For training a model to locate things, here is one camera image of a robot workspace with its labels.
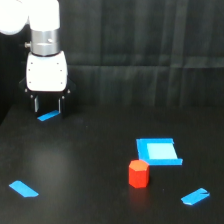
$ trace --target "blue paper piece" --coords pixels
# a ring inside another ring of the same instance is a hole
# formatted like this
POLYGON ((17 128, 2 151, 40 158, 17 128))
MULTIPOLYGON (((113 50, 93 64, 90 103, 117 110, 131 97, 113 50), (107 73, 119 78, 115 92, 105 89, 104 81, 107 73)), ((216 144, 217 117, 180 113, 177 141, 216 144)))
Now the blue paper piece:
POLYGON ((180 166, 183 159, 149 159, 147 162, 150 166, 180 166))
POLYGON ((36 197, 39 194, 32 190, 30 187, 26 186, 24 183, 21 181, 15 181, 12 184, 9 185, 13 190, 21 194, 23 197, 36 197))
POLYGON ((140 140, 142 143, 149 144, 149 143, 171 143, 174 144, 172 138, 141 138, 137 139, 140 140))
POLYGON ((136 141, 139 159, 147 162, 151 166, 173 166, 182 165, 183 163, 183 159, 177 158, 172 138, 137 139, 136 141))
POLYGON ((45 114, 45 115, 42 115, 42 116, 38 117, 38 120, 45 121, 45 120, 47 120, 49 118, 57 116, 58 114, 59 114, 59 112, 57 110, 55 110, 55 111, 52 111, 52 112, 50 112, 48 114, 45 114))
POLYGON ((150 143, 147 144, 150 159, 177 159, 177 154, 170 143, 150 143))
POLYGON ((200 188, 197 191, 181 198, 181 200, 186 205, 194 205, 195 203, 207 198, 208 196, 210 196, 210 193, 205 189, 200 188))

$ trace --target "dark backdrop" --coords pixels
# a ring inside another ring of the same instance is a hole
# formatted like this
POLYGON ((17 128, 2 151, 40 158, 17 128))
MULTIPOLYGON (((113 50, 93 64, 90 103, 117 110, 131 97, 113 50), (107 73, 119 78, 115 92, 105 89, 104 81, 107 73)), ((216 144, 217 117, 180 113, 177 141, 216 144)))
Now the dark backdrop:
MULTIPOLYGON (((60 7, 74 103, 224 105, 224 1, 63 0, 60 7)), ((28 33, 0 35, 1 111, 25 76, 28 33)))

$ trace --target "black table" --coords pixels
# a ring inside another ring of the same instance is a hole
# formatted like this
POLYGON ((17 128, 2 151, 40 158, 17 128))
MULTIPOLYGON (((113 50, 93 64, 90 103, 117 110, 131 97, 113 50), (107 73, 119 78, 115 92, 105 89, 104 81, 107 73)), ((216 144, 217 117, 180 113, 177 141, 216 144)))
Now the black table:
POLYGON ((0 222, 7 224, 224 223, 224 109, 80 107, 45 122, 13 106, 0 126, 0 222), (150 167, 128 184, 137 138, 174 139, 182 166, 150 167), (21 180, 39 193, 9 188, 21 180), (195 206, 181 198, 198 188, 195 206))

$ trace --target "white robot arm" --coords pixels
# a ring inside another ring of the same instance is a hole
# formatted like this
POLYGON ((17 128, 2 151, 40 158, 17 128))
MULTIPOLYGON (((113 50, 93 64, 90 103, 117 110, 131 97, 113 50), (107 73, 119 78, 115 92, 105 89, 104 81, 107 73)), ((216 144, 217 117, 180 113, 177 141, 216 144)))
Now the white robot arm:
POLYGON ((29 24, 31 42, 26 68, 30 91, 61 92, 67 85, 67 64, 60 49, 57 0, 0 0, 0 32, 14 35, 29 24))

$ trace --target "red block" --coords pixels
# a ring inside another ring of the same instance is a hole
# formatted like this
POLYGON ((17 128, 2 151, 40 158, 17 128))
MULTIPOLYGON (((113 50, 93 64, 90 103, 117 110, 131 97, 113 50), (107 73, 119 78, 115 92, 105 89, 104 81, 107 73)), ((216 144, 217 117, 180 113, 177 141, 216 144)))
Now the red block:
POLYGON ((144 188, 149 183, 149 164, 143 160, 133 160, 129 165, 129 184, 144 188))

